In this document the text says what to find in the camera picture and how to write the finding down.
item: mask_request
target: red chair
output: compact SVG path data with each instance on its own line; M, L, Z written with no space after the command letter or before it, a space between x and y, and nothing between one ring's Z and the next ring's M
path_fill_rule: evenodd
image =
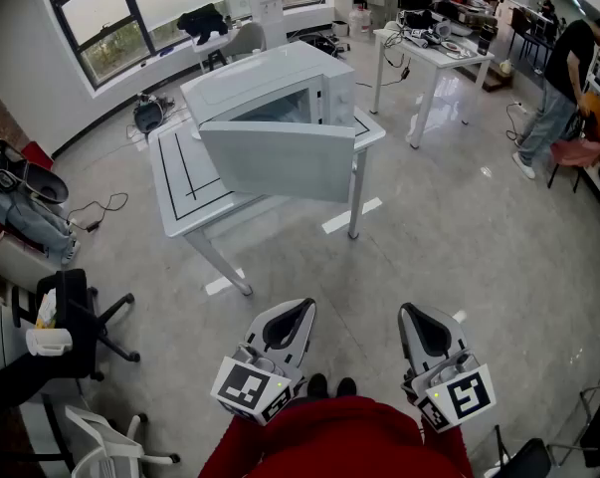
M551 174L547 187L551 187L558 166L574 166L578 170L576 183L574 184L574 193L578 188L578 181L582 174L582 169L593 166L600 158L600 141L589 141L585 138L575 138L571 141L561 139L551 146L551 153L556 161L556 166Z

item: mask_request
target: window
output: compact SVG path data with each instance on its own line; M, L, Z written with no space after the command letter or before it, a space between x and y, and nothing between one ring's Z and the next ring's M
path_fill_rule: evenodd
M186 4L175 0L50 1L72 50L96 89L162 50L188 41L188 34L178 30L176 23L180 14L193 9L179 9L198 0L183 0ZM283 0L285 8L322 1ZM144 9L142 14L138 3ZM251 16L249 0L222 0L215 5L223 16L234 20ZM178 16L169 19L174 13Z

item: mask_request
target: white table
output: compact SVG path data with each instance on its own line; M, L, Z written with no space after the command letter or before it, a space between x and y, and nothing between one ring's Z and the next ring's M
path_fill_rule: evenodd
M215 33L212 32L209 40L206 43L204 43L202 46L198 46L198 41L200 40L199 37L191 38L193 51L198 56L198 63L200 64L200 69L202 70L202 74L206 73L206 71L204 69L204 64L203 64L205 54L208 55L211 52L215 52L216 50L219 50L223 46L228 45L236 37L236 35L238 34L238 31L239 31L239 29L235 29L235 28L231 29L231 30L229 30L229 33L225 34L224 36L216 35Z
M381 94L381 82L383 76L383 58L384 52L386 50L385 42L388 38L392 37L395 32L392 30L375 30L375 62L376 62L376 77L375 77L375 97L372 105L372 109L370 110L373 114L378 112L379 108L379 96ZM477 51L477 45L472 41L469 41L465 38L459 38L456 36L451 37L451 41L457 43L462 48L466 50L470 50L472 52ZM479 75L477 76L477 81L475 84L474 96L472 98L472 102L470 104L470 109L466 113L463 118L463 123L467 124L472 118L475 109L477 108L477 99L481 93L481 88L486 79L486 74L488 73L488 68L490 67L490 60L495 56L492 53L488 53L487 55L477 55L472 58L455 60L448 57L446 54L431 49L431 48L419 48L417 45L404 39L399 44L396 44L391 47L391 49L397 50L399 53L404 53L406 56L414 59L415 61L419 61L422 64L430 66L431 74L425 88L425 93L423 97L423 101L421 103L421 108L419 109L419 116L417 117L417 125L415 126L414 133L412 138L410 139L410 146L413 148L419 148L419 143L421 142L421 136L423 135L423 131L426 126L426 120L428 120L428 114L430 113L430 108L432 107L432 99L435 95L435 90L437 88L437 82L439 80L439 74L441 71L446 69L458 68L460 66L469 66L472 64L481 64L481 68L479 69Z
M198 252L245 296L251 286L218 253L209 239L222 231L261 214L283 197L229 191L207 153L202 140L191 136L193 121L169 123L149 136L149 148L158 205L168 237L184 236ZM368 115L355 108L355 153L357 154L348 235L356 239L363 204L364 175L368 149L385 136Z

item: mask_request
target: jeans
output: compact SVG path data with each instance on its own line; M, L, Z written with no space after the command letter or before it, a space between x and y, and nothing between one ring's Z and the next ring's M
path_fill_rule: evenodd
M522 163L531 166L538 153L564 137L567 124L575 112L576 103L545 80L542 107L527 124L519 140L518 156Z

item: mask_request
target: microwave door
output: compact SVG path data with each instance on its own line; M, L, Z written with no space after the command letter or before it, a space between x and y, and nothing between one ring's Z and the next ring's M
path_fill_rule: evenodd
M353 127L213 120L200 135L227 189L348 201Z

